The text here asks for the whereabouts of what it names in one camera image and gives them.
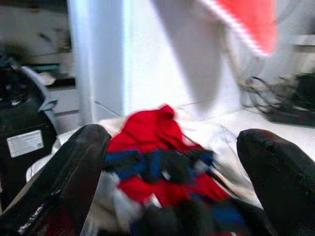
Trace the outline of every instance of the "sticker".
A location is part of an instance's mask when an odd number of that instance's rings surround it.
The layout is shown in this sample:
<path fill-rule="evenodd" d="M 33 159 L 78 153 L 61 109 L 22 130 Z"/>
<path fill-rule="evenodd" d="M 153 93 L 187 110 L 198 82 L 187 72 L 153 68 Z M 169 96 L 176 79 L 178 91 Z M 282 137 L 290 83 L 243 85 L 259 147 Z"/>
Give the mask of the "sticker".
<path fill-rule="evenodd" d="M 40 130 L 13 136 L 6 141 L 12 158 L 44 147 Z"/>

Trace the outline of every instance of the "white label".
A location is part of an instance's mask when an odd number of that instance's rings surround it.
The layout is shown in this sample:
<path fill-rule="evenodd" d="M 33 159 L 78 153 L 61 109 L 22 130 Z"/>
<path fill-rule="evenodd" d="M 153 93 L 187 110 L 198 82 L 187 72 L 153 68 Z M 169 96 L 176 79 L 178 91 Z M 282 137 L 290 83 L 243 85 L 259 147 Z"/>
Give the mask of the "white label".
<path fill-rule="evenodd" d="M 12 158 L 44 147 L 40 130 L 13 136 L 6 141 Z"/>

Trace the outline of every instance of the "red cloth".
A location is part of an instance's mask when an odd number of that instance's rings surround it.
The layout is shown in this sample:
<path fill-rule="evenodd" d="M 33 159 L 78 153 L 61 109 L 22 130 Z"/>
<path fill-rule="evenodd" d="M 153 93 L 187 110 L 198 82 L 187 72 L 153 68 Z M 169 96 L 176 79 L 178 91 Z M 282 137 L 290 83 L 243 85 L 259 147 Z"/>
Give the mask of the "red cloth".
<path fill-rule="evenodd" d="M 190 146 L 184 143 L 184 136 L 174 116 L 174 110 L 168 105 L 158 110 L 133 114 L 121 133 L 111 140 L 108 151 L 139 150 L 146 153 L 157 149 L 179 151 L 201 149 L 198 144 Z M 145 203 L 152 194 L 155 194 L 162 206 L 176 205 L 182 200 L 190 199 L 192 192 L 217 201 L 229 198 L 226 192 L 206 174 L 200 175 L 194 186 L 180 185 L 163 179 L 149 184 L 136 176 L 121 181 L 118 188 L 139 203 Z"/>
<path fill-rule="evenodd" d="M 199 0 L 228 24 L 259 56 L 275 50 L 275 0 Z"/>

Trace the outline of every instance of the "clothing pile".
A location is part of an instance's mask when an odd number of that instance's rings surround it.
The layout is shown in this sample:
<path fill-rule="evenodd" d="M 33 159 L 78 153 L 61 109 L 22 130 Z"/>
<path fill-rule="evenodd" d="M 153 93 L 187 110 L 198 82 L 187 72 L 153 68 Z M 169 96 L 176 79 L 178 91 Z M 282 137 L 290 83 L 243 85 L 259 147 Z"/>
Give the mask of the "clothing pile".
<path fill-rule="evenodd" d="M 166 105 L 128 118 L 111 140 L 81 235 L 272 235 L 259 201 L 238 195 L 220 171 L 220 149 L 188 139 L 174 116 Z"/>

